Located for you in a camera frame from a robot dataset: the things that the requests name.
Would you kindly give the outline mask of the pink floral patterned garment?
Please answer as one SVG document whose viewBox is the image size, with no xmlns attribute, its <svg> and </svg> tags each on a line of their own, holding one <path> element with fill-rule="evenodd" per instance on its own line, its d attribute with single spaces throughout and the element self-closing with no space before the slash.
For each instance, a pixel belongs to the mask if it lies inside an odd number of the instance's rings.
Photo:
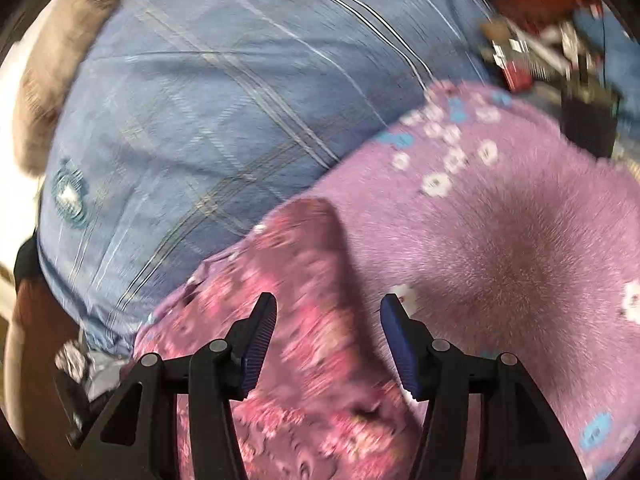
<svg viewBox="0 0 640 480">
<path fill-rule="evenodd" d="M 255 389 L 233 404 L 252 479 L 403 479 L 420 437 L 374 350 L 333 206 L 300 198 L 228 256 L 205 260 L 137 334 L 134 355 L 188 356 L 224 336 L 258 297 L 277 322 Z"/>
</svg>

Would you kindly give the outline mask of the purple flowered bed sheet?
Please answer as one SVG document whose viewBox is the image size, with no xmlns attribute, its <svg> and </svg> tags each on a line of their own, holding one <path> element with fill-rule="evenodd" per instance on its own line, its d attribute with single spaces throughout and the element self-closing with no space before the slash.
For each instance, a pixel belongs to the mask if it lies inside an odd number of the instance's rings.
<svg viewBox="0 0 640 480">
<path fill-rule="evenodd" d="M 590 479 L 639 432 L 639 185 L 535 107 L 442 82 L 311 191 L 367 306 L 395 294 L 465 353 L 515 354 Z"/>
</svg>

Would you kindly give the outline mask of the blue plaid shirt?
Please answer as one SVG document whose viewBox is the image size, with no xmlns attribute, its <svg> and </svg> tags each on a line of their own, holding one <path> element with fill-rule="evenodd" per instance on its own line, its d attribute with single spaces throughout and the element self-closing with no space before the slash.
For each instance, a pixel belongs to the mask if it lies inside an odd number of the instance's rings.
<svg viewBox="0 0 640 480">
<path fill-rule="evenodd" d="M 122 0 L 55 129 L 38 243 L 93 349 L 128 356 L 201 261 L 418 106 L 484 80 L 486 0 Z"/>
</svg>

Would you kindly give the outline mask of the beige striped pillow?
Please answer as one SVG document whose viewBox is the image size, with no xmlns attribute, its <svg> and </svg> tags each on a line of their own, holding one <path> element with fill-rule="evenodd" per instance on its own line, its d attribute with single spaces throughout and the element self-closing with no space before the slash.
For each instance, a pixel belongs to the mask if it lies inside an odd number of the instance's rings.
<svg viewBox="0 0 640 480">
<path fill-rule="evenodd" d="M 78 67 L 119 3 L 53 0 L 27 59 L 14 106 L 14 157 L 23 174 L 44 174 L 58 118 Z"/>
</svg>

